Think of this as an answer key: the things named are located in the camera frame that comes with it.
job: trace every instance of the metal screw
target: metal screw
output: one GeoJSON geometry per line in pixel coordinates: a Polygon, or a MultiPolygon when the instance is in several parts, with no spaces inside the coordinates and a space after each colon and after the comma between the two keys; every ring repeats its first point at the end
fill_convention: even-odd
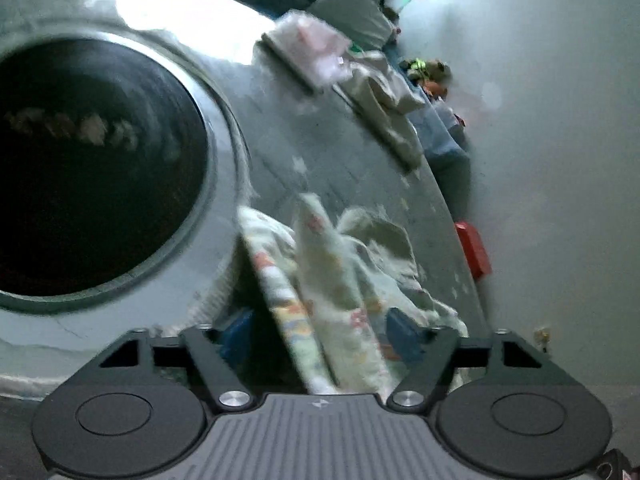
{"type": "Polygon", "coordinates": [[[240,408],[251,400],[248,393],[239,392],[237,390],[231,390],[220,395],[218,399],[221,404],[229,406],[230,408],[240,408]]]}
{"type": "Polygon", "coordinates": [[[414,392],[413,390],[405,390],[404,392],[394,394],[393,400],[399,406],[412,408],[424,402],[424,395],[414,392]]]}

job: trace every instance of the white logo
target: white logo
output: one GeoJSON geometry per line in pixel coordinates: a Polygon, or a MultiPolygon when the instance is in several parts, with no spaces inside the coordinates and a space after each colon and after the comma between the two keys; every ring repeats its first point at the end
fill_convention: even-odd
{"type": "Polygon", "coordinates": [[[331,403],[328,400],[320,399],[320,400],[314,400],[314,402],[312,402],[311,404],[314,405],[319,410],[322,410],[325,406],[331,403]]]}

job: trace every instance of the floral cloth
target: floral cloth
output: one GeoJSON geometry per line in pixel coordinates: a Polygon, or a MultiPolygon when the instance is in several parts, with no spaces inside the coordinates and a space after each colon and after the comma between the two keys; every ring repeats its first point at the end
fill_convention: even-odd
{"type": "Polygon", "coordinates": [[[310,393],[388,397],[407,373],[385,334],[391,307],[422,326],[446,324],[467,336],[455,310],[418,282],[405,230],[379,215],[351,208],[334,227],[318,197],[302,194],[293,229],[247,207],[239,220],[266,302],[310,393]]]}

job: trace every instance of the ribbed gray panel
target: ribbed gray panel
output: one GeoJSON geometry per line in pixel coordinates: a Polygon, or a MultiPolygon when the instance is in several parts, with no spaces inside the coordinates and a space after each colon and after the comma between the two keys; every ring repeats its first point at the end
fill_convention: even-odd
{"type": "MultiPolygon", "coordinates": [[[[271,395],[223,415],[200,447],[153,480],[484,480],[449,455],[415,415],[373,396],[271,395]]],[[[580,480],[592,480],[583,475],[580,480]]]]}

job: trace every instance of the red object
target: red object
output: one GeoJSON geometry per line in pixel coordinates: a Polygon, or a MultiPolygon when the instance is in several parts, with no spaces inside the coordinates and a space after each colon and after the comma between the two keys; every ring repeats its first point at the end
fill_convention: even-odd
{"type": "Polygon", "coordinates": [[[466,263],[474,280],[477,281],[483,276],[491,274],[489,256],[484,250],[478,230],[469,222],[456,222],[455,225],[462,250],[465,251],[466,263]]]}

